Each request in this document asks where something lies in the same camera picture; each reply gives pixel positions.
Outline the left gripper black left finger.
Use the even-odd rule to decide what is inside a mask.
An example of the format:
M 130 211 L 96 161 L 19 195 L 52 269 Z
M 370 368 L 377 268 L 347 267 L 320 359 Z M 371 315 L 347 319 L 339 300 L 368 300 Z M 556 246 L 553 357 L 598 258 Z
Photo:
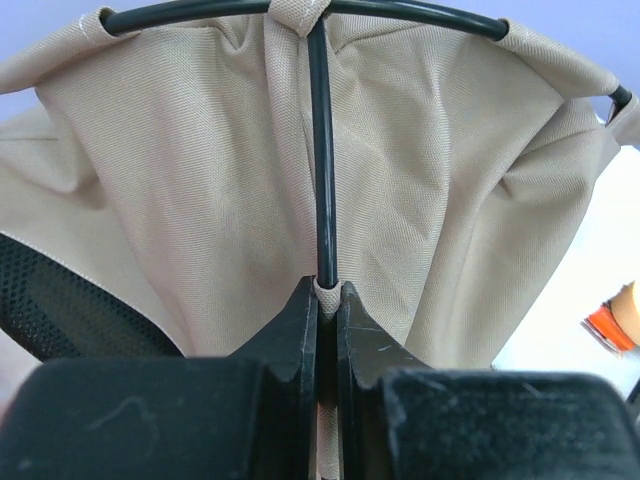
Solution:
M 2 477 L 314 478 L 318 315 L 304 277 L 229 356 L 43 364 L 2 420 Z

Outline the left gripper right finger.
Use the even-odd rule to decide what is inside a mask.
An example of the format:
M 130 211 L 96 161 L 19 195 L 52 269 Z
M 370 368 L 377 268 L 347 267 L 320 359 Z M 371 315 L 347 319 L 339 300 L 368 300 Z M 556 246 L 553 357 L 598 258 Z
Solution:
M 605 381 L 434 370 L 344 284 L 337 321 L 344 479 L 635 479 L 639 437 Z

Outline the black tent pole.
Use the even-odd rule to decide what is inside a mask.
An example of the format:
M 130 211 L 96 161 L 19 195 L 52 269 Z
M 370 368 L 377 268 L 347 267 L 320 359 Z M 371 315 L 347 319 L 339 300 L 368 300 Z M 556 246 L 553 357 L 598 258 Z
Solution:
M 110 13 L 101 18 L 101 23 L 108 34 L 121 36 L 193 20 L 262 14 L 269 5 L 268 1 L 171 1 Z M 328 13 L 417 22 L 473 34 L 495 43 L 505 39 L 509 33 L 509 25 L 504 20 L 418 1 L 331 1 L 327 7 L 320 9 L 322 17 Z M 312 112 L 327 120 L 331 116 L 331 99 L 328 60 L 324 51 L 324 23 L 321 18 L 312 23 L 309 47 Z
M 332 289 L 338 283 L 337 206 L 331 92 L 324 19 L 307 38 L 315 172 L 317 280 Z

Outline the beige fabric pet tent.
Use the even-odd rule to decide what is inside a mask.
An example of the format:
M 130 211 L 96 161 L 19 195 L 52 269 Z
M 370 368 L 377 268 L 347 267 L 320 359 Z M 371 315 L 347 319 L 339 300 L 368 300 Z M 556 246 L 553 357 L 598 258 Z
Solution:
M 1 126 L 1 423 L 69 359 L 222 358 L 308 277 L 319 304 L 316 475 L 340 475 L 344 284 L 434 370 L 498 370 L 639 140 L 609 70 L 507 19 L 495 43 L 268 1 L 112 36 L 101 8 L 1 67 L 38 107 Z M 307 38 L 324 19 L 338 283 L 319 286 Z

